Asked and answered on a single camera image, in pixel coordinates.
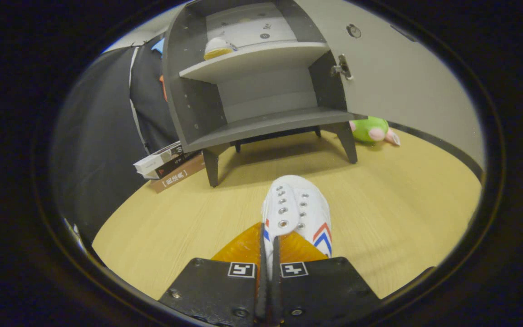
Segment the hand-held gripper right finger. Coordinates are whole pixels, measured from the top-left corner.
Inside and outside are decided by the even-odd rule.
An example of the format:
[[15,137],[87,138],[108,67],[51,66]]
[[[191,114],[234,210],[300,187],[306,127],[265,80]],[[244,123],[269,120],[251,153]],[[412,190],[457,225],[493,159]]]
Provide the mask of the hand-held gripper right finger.
[[280,327],[361,324],[380,299],[345,257],[316,259],[313,246],[295,243],[295,254],[273,240],[271,322]]

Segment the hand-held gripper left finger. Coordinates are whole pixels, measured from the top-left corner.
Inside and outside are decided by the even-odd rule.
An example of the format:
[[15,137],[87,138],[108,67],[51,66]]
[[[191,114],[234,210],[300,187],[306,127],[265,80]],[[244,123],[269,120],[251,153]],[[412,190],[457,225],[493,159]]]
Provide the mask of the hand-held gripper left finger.
[[191,259],[158,302],[212,326],[255,327],[267,314],[263,236],[256,223],[211,259]]

